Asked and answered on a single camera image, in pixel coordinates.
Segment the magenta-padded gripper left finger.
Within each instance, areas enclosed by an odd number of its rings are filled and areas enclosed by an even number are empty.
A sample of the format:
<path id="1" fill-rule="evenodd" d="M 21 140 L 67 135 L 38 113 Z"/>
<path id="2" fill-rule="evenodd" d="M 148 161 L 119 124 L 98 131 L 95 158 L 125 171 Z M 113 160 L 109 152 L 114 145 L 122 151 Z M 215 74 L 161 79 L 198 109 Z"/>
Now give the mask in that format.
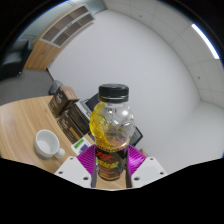
<path id="1" fill-rule="evenodd" d="M 81 187 L 94 188 L 97 183 L 95 146 L 77 157 L 68 157 L 55 174 Z"/>

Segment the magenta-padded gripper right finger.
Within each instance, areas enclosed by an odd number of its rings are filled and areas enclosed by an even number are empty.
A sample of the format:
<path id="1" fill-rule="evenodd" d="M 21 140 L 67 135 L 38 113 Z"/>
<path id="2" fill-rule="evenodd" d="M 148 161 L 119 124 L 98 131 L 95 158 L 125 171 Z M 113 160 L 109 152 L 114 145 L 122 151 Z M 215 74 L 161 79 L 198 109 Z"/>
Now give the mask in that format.
<path id="1" fill-rule="evenodd" d="M 167 172 L 154 157 L 147 157 L 133 146 L 128 146 L 127 188 L 140 188 L 166 175 Z"/>

